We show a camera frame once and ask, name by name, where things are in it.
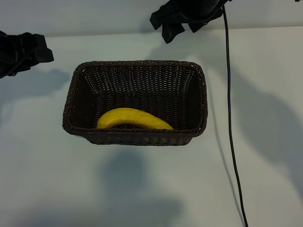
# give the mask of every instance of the black cable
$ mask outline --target black cable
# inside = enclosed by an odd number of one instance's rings
[[[227,24],[227,17],[225,12],[225,7],[222,7],[223,10],[223,17],[224,17],[224,25],[225,25],[225,35],[226,35],[226,60],[227,60],[227,80],[228,80],[228,88],[227,88],[227,101],[228,101],[228,130],[229,130],[229,140],[231,143],[231,149],[232,149],[232,161],[233,161],[233,167],[235,170],[236,178],[237,178],[237,184],[239,189],[239,196],[240,196],[240,204],[241,204],[241,210],[242,215],[245,223],[245,227],[248,227],[248,223],[246,220],[246,215],[244,211],[243,206],[243,197],[242,197],[242,190],[241,190],[241,184],[240,184],[240,178],[238,174],[237,169],[237,163],[236,163],[236,157],[235,157],[235,151],[233,149],[233,141],[232,141],[232,111],[231,111],[231,64],[229,59],[229,36],[228,36],[228,24]]]

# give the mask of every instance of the brown wicker basket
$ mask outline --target brown wicker basket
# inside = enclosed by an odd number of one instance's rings
[[[149,112],[174,130],[130,125],[96,129],[119,107]],[[186,145],[206,127],[207,99],[199,65],[185,61],[94,61],[78,66],[63,113],[63,128],[94,144]]]

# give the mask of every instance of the basket rim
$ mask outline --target basket rim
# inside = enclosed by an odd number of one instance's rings
[[[200,119],[199,124],[194,129],[185,129],[185,130],[166,130],[166,129],[117,129],[117,128],[110,128],[110,129],[95,129],[95,128],[80,128],[75,127],[71,124],[70,121],[70,113],[71,107],[72,107],[72,100],[76,94],[76,84],[78,80],[78,76],[80,75],[79,72],[86,70],[87,67],[123,67],[131,65],[138,66],[143,64],[146,66],[167,66],[167,65],[182,65],[182,66],[191,66],[192,70],[194,70],[197,75],[200,75],[202,81],[201,83],[205,83],[205,76],[203,73],[203,70],[200,65],[194,63],[194,62],[188,62],[188,61],[159,61],[159,60],[141,60],[141,61],[91,61],[91,62],[85,62],[79,65],[76,70],[73,73],[73,77],[71,79],[71,85],[69,88],[69,92],[66,99],[66,104],[64,107],[63,112],[63,129],[67,131],[69,134],[72,135],[79,135],[79,136],[93,136],[93,135],[115,135],[115,136],[147,136],[147,135],[155,135],[155,136],[187,136],[187,137],[197,137],[203,133],[203,131],[206,128],[206,121],[207,121],[207,96],[205,92],[204,102],[206,103],[206,108],[202,109],[201,107],[201,113],[202,113],[202,119]]]

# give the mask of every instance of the banana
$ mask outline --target banana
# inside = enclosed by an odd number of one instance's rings
[[[108,129],[120,124],[130,124],[144,129],[173,129],[160,118],[132,108],[117,108],[106,112],[99,118],[97,129]]]

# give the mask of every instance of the white table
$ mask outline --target white table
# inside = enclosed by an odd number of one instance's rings
[[[232,126],[251,227],[303,225],[303,27],[230,31]],[[241,227],[224,31],[47,38],[55,61],[0,79],[1,227]],[[62,129],[86,61],[200,64],[205,132],[180,147],[97,146]]]

